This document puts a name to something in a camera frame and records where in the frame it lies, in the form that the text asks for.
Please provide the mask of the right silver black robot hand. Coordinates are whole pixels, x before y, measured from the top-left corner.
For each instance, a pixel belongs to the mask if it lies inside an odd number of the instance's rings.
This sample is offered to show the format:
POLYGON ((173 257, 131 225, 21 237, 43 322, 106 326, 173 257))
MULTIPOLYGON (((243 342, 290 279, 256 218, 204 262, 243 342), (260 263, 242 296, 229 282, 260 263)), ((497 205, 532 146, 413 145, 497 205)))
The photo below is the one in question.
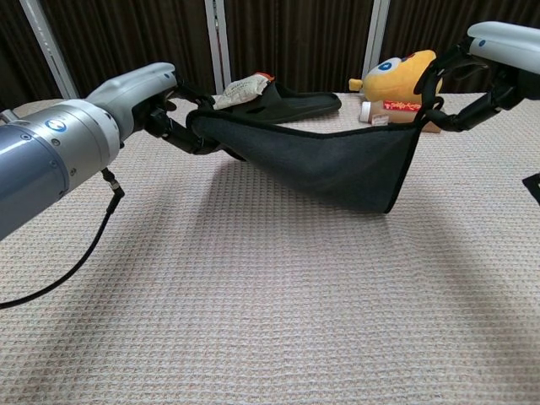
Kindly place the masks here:
POLYGON ((539 99, 539 30, 485 21, 469 27, 467 37, 438 56, 414 90, 422 95, 424 119, 445 131, 467 131, 523 100, 539 99), (456 114, 442 111, 436 85, 455 68, 494 70, 490 90, 456 114))

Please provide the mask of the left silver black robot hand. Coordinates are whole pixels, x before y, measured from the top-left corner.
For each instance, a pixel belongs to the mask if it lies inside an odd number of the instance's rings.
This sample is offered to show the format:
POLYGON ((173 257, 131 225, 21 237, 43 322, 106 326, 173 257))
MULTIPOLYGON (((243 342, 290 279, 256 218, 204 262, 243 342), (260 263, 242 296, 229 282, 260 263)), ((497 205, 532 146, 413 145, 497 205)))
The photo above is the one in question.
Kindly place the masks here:
POLYGON ((132 134, 146 131, 155 138, 195 155, 210 154, 219 148, 168 117, 175 107, 170 97, 178 96, 211 110, 214 98, 196 85, 177 76, 169 62, 155 62, 106 80, 86 100, 105 110, 115 120, 123 143, 132 134))

